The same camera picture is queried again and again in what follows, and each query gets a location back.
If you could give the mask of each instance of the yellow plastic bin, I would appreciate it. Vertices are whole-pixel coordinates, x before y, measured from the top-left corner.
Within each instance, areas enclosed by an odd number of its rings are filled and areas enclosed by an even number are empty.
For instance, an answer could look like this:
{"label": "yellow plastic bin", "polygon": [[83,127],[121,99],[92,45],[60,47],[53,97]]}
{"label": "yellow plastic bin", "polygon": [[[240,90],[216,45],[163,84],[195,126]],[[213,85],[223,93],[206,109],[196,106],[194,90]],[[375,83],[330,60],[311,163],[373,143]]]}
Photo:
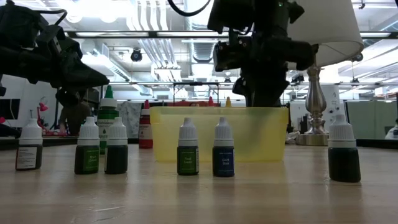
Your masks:
{"label": "yellow plastic bin", "polygon": [[152,107],[150,122],[156,161],[177,160],[179,127],[185,117],[190,117],[197,127],[200,162],[211,162],[220,116],[225,116],[233,129],[236,161],[281,161],[288,113],[286,108]]}

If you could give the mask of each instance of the blue label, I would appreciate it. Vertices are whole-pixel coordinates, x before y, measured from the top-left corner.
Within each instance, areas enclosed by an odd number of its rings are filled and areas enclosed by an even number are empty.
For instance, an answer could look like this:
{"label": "blue label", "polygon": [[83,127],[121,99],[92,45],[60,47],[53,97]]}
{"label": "blue label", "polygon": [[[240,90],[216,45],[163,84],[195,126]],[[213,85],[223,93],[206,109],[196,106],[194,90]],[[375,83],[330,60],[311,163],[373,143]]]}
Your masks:
{"label": "blue label", "polygon": [[214,148],[213,174],[219,176],[233,176],[235,174],[235,150],[232,148]]}

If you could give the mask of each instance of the lamp stand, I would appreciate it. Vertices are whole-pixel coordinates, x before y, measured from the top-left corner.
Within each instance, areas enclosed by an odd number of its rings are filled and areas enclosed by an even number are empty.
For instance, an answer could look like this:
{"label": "lamp stand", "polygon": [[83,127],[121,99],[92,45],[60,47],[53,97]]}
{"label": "lamp stand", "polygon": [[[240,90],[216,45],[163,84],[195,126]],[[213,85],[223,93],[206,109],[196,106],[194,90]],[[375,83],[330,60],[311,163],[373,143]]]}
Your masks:
{"label": "lamp stand", "polygon": [[296,139],[296,144],[301,146],[327,146],[328,132],[325,131],[325,120],[322,112],[326,109],[326,99],[319,83],[321,68],[311,67],[307,70],[310,86],[308,89],[305,107],[311,114],[309,130]]}

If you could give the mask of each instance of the red dropper bottle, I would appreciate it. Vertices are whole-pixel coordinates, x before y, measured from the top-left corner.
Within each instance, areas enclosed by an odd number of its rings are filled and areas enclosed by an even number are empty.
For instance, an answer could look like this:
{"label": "red dropper bottle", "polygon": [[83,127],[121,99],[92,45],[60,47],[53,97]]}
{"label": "red dropper bottle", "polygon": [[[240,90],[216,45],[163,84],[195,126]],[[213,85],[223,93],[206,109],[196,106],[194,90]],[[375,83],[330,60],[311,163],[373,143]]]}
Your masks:
{"label": "red dropper bottle", "polygon": [[141,110],[141,117],[139,118],[139,148],[152,149],[154,142],[152,140],[152,128],[150,127],[150,111],[149,101],[144,103],[144,109]]}
{"label": "red dropper bottle", "polygon": [[213,97],[209,97],[208,106],[214,106]]}

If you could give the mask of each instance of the green dropper bottle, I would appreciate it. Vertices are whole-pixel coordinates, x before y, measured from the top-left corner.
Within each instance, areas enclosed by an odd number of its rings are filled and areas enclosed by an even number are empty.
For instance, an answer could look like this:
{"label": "green dropper bottle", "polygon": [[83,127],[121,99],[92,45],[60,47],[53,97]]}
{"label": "green dropper bottle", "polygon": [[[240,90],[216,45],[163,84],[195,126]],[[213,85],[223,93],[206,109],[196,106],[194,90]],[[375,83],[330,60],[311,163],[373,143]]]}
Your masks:
{"label": "green dropper bottle", "polygon": [[106,88],[105,98],[101,99],[98,110],[97,125],[99,127],[99,146],[101,155],[105,154],[106,141],[108,140],[109,127],[114,119],[119,116],[116,110],[118,102],[113,98],[112,86]]}

